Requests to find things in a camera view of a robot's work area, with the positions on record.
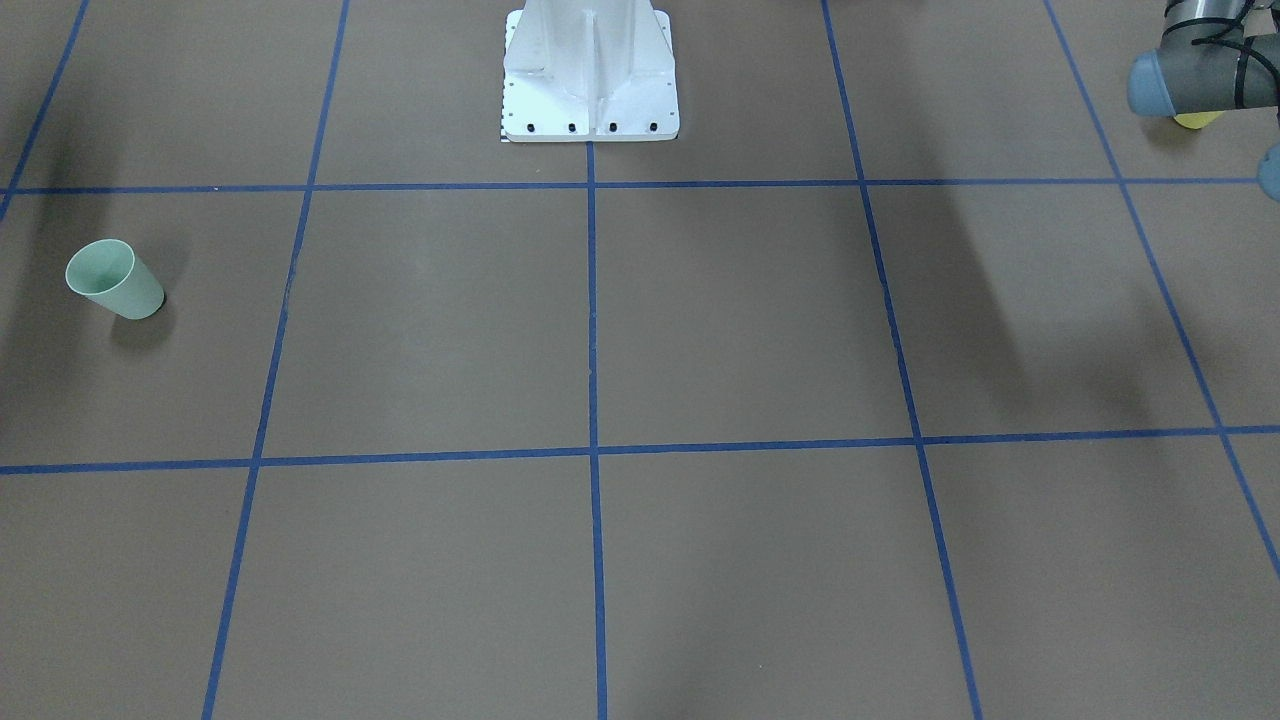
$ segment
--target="yellow object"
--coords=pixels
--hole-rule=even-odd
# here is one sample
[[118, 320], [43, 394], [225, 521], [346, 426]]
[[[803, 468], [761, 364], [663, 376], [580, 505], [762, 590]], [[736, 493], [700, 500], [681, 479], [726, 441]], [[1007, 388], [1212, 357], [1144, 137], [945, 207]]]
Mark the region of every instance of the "yellow object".
[[1174, 122], [1187, 129], [1201, 129], [1216, 120], [1222, 113], [1224, 110], [1212, 110], [1208, 113], [1183, 113], [1181, 115], [1174, 115]]

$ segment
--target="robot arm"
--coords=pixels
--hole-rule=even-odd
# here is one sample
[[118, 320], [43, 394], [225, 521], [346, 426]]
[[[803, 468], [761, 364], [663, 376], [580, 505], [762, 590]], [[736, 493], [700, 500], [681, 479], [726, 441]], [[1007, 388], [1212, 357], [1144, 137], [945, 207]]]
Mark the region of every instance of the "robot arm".
[[[1244, 36], [1254, 0], [1167, 0], [1160, 47], [1129, 72], [1129, 108], [1172, 118], [1280, 105], [1280, 35]], [[1280, 12], [1272, 8], [1280, 29]], [[1258, 182], [1280, 201], [1280, 145], [1258, 167]]]

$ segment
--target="mint green cup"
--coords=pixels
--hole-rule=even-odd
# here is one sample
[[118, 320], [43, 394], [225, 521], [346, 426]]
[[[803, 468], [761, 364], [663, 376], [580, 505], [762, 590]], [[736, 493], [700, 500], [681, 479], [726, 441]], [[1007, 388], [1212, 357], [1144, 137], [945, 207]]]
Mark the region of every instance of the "mint green cup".
[[67, 286], [129, 320], [141, 320], [164, 305], [164, 288], [129, 243], [100, 240], [67, 263]]

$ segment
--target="gray square tile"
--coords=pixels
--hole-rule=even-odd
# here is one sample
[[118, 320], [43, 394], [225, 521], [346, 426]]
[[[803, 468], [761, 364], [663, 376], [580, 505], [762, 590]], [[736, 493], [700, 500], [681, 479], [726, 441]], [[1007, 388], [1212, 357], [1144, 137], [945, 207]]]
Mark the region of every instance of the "gray square tile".
[[925, 433], [1211, 423], [1115, 187], [872, 197]]
[[198, 717], [244, 470], [0, 478], [0, 715]]
[[1129, 111], [1134, 58], [1160, 45], [1164, 5], [1053, 0], [1111, 149], [1128, 177], [1253, 177], [1276, 141], [1275, 110], [1234, 110], [1202, 131]]
[[868, 177], [1111, 177], [1042, 4], [832, 5]]
[[265, 470], [218, 717], [594, 717], [588, 475]]
[[1280, 707], [1280, 593], [1216, 438], [929, 451], [986, 716]]
[[[9, 464], [244, 457], [253, 448], [296, 193], [20, 196], [0, 225], [0, 457]], [[165, 287], [125, 320], [67, 261], [116, 237]]]
[[338, 12], [95, 1], [22, 184], [305, 182]]
[[1280, 436], [1236, 436], [1231, 445], [1275, 543], [1280, 541]]
[[1256, 187], [1130, 192], [1224, 421], [1280, 421], [1276, 205]]
[[607, 443], [910, 434], [854, 188], [602, 191]]
[[581, 143], [499, 140], [504, 27], [521, 6], [352, 4], [321, 182], [585, 181]]
[[586, 197], [324, 192], [273, 455], [586, 445]]
[[0, 1], [0, 184], [9, 186], [49, 90], [78, 0]]
[[849, 178], [840, 88], [818, 3], [662, 0], [680, 137], [600, 143], [604, 181]]
[[969, 715], [910, 448], [607, 457], [602, 483], [611, 717]]

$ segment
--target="white metal bracket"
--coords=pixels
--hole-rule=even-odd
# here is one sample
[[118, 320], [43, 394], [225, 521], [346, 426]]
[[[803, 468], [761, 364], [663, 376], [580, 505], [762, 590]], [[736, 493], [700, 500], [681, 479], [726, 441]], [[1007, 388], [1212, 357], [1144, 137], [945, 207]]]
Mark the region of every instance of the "white metal bracket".
[[673, 140], [671, 18], [649, 0], [527, 0], [507, 17], [502, 138]]

